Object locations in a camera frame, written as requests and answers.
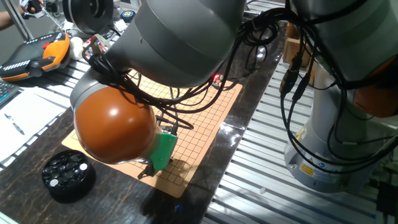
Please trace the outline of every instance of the keyboard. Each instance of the keyboard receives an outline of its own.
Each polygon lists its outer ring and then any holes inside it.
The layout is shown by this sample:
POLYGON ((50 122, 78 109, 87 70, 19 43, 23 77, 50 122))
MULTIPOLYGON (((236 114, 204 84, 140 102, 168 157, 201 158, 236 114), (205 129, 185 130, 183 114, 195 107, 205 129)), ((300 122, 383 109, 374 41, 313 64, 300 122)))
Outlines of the keyboard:
POLYGON ((17 94, 18 90, 16 85, 0 82, 0 106, 17 94))

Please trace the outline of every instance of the orange controller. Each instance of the orange controller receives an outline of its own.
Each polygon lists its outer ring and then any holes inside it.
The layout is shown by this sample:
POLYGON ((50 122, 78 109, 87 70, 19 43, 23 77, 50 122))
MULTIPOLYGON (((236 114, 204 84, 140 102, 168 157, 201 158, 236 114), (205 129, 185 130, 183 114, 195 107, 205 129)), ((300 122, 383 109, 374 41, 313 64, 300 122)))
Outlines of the orange controller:
POLYGON ((57 32, 21 44, 0 67, 0 78, 13 82, 39 77, 69 62, 69 36, 57 32))

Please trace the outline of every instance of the white paper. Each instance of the white paper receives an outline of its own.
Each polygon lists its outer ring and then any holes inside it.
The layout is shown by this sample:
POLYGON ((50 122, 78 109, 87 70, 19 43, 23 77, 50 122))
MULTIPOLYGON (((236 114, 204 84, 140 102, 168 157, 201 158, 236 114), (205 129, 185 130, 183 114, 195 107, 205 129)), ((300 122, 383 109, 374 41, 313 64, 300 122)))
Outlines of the white paper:
POLYGON ((0 110, 0 161, 16 152, 54 117, 65 111, 47 100, 24 91, 0 110), (23 130, 21 134, 4 114, 23 130))

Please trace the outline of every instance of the dark wooden table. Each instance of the dark wooden table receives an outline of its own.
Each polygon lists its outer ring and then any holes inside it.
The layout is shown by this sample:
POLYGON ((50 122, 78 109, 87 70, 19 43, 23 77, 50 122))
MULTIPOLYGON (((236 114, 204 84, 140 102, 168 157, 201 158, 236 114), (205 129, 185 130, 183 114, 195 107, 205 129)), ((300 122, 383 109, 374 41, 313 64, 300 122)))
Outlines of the dark wooden table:
MULTIPOLYGON (((61 142, 73 130, 73 112, 68 109, 0 172, 0 212, 18 223, 200 223, 282 55, 284 31, 268 45, 266 62, 241 83, 243 89, 224 121, 230 128, 219 130, 181 198, 91 160, 96 171, 91 192, 77 202, 55 201, 41 175, 44 164, 67 149, 61 142)), ((232 77, 243 73, 249 50, 246 46, 239 49, 232 77)))

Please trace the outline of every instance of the grid board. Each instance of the grid board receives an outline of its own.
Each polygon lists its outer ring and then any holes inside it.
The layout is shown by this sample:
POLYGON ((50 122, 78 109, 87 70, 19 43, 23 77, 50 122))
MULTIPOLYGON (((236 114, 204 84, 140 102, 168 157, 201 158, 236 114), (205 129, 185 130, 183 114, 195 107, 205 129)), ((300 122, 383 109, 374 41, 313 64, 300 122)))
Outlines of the grid board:
MULTIPOLYGON (((171 98, 170 88, 151 81, 148 78, 142 77, 140 89, 146 93, 159 98, 171 98)), ((173 163, 170 163, 165 170, 160 171, 155 177, 144 177, 141 182, 144 182, 152 187, 155 187, 173 197, 179 198, 183 194, 185 188, 191 181, 197 167, 206 154, 211 142, 215 138, 221 123, 224 121, 226 115, 230 111, 235 99, 238 97, 242 86, 236 85, 232 90, 223 91, 217 101, 207 110, 195 114, 178 114, 179 118, 188 121, 194 125, 194 130, 187 130, 180 128, 177 132, 178 141, 172 153, 173 163)), ((180 95, 183 95, 186 90, 182 90, 180 95)), ((206 105, 216 95, 217 90, 210 87, 208 93, 202 94, 183 101, 184 104, 192 105, 199 103, 197 106, 177 105, 178 109, 194 110, 206 105)), ((177 90, 173 89, 174 97, 177 96, 177 90)), ((161 115, 157 108, 153 108, 156 115, 161 115)), ((69 136, 62 142, 62 144, 71 149, 83 151, 86 153, 78 142, 78 137, 75 131, 72 131, 69 136)), ((138 162, 126 162, 119 165, 108 166, 117 169, 133 178, 144 170, 145 165, 138 162)))

